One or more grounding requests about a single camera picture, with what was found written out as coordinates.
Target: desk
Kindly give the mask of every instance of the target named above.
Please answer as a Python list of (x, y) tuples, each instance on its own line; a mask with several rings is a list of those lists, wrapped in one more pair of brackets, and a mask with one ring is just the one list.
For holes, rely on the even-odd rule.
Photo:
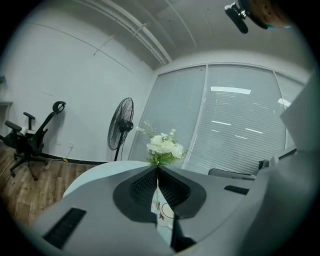
[(9, 119), (10, 107), (12, 101), (0, 100), (0, 135), (6, 136), (8, 132), (8, 127), (5, 125), (5, 121)]
[(97, 165), (76, 178), (64, 192), (63, 197), (88, 182), (149, 165), (148, 162), (140, 161), (114, 161)]

